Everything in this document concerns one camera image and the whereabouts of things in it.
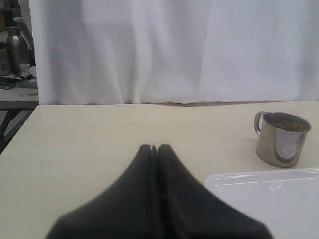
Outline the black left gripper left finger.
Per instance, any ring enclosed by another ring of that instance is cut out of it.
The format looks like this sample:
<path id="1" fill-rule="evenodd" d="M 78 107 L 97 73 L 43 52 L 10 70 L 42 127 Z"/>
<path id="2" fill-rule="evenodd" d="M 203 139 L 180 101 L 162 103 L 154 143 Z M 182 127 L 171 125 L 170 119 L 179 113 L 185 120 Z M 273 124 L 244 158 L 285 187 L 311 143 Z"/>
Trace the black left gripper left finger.
<path id="1" fill-rule="evenodd" d="M 100 195 L 57 219 L 48 239 L 154 239 L 156 150 L 141 145 Z"/>

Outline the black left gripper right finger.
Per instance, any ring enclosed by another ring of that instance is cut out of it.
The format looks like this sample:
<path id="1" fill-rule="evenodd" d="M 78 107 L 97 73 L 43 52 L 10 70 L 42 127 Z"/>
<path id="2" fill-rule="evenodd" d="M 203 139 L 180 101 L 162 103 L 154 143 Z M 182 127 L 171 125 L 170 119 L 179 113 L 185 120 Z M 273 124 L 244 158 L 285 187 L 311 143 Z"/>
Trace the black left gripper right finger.
<path id="1" fill-rule="evenodd" d="M 157 179 L 167 239 L 271 239 L 260 221 L 209 192 L 170 145 L 158 148 Z"/>

